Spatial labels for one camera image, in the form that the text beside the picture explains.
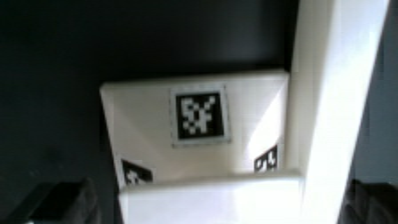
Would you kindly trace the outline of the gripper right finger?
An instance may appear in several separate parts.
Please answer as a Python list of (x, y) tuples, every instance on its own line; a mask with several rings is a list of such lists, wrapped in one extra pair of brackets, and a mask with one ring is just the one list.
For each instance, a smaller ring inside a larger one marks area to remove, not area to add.
[(339, 212), (339, 224), (398, 224), (398, 187), (351, 180)]

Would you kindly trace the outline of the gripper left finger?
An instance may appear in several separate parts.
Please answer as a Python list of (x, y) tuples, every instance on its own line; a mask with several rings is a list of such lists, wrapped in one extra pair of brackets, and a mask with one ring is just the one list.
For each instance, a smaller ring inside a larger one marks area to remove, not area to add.
[(92, 180), (40, 183), (0, 224), (99, 224)]

